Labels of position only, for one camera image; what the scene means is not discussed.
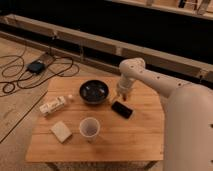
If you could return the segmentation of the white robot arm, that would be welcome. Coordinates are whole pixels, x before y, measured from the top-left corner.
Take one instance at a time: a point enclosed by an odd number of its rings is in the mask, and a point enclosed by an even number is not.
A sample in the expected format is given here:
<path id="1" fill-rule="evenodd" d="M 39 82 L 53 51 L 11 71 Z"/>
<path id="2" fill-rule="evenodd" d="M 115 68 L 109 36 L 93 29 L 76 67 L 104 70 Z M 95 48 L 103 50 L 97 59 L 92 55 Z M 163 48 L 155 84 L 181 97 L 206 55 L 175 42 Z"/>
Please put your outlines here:
<path id="1" fill-rule="evenodd" d="M 138 80 L 168 99 L 163 171 L 213 171 L 213 90 L 145 68 L 142 58 L 123 60 L 117 93 L 126 96 Z"/>

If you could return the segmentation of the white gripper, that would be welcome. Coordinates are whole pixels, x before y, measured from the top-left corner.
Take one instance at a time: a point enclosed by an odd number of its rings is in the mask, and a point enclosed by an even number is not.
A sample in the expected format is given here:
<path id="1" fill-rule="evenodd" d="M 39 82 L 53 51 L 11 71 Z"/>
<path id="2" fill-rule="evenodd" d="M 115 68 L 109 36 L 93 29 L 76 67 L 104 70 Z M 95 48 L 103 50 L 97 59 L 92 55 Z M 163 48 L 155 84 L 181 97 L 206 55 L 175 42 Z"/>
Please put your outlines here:
<path id="1" fill-rule="evenodd" d="M 131 92 L 134 79 L 122 75 L 117 83 L 116 92 L 120 96 L 126 96 Z"/>

